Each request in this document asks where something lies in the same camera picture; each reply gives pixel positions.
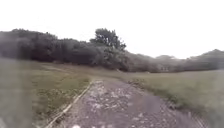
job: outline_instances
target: grass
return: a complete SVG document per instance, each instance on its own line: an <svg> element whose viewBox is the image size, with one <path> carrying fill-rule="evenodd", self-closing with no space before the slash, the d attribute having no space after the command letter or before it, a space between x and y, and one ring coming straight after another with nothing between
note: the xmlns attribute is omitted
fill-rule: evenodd
<svg viewBox="0 0 224 128"><path fill-rule="evenodd" d="M7 105L4 109L14 106L11 110L19 115L16 118L32 118L32 122L53 117L90 80L84 74L66 72L48 63L0 59L0 65L1 101Z"/></svg>
<svg viewBox="0 0 224 128"><path fill-rule="evenodd" d="M150 74L30 61L7 60L3 66L2 63L0 61L1 85L32 90L29 96L35 120L48 118L70 102L74 95L83 91L90 78L115 78L172 101L175 109L191 110L213 128L224 125L223 70Z"/></svg>
<svg viewBox="0 0 224 128"><path fill-rule="evenodd" d="M132 83L191 110L213 128L224 122L224 71L135 74Z"/></svg>

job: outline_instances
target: dirt path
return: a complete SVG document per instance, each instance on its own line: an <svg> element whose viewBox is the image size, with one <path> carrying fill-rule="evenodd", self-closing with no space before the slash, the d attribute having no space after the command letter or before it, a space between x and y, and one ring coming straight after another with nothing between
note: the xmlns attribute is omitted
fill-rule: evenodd
<svg viewBox="0 0 224 128"><path fill-rule="evenodd" d="M56 128L202 128L160 98L119 81L96 81Z"/></svg>

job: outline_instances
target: sky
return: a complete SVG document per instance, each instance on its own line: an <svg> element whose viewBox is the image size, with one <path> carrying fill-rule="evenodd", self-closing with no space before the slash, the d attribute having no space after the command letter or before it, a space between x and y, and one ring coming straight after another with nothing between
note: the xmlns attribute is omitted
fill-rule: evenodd
<svg viewBox="0 0 224 128"><path fill-rule="evenodd" d="M224 50L223 0L0 0L0 31L23 28L88 41L116 30L127 50L187 58Z"/></svg>

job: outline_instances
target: dense vegetation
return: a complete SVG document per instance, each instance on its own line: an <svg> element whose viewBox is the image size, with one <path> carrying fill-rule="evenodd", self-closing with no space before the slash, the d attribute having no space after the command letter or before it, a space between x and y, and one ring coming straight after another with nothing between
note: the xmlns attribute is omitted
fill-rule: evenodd
<svg viewBox="0 0 224 128"><path fill-rule="evenodd" d="M98 66L129 72L181 72L224 68L224 52L213 50L197 57L151 58L125 50L115 31L97 29L89 42L58 39L49 33L15 29L0 32L0 55L44 62Z"/></svg>

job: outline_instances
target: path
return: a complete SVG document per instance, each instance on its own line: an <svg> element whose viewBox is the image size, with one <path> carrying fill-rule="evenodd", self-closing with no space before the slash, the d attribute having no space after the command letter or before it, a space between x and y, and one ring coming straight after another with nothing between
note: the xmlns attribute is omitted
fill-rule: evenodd
<svg viewBox="0 0 224 128"><path fill-rule="evenodd" d="M97 81L56 128L202 128L160 98L119 81Z"/></svg>

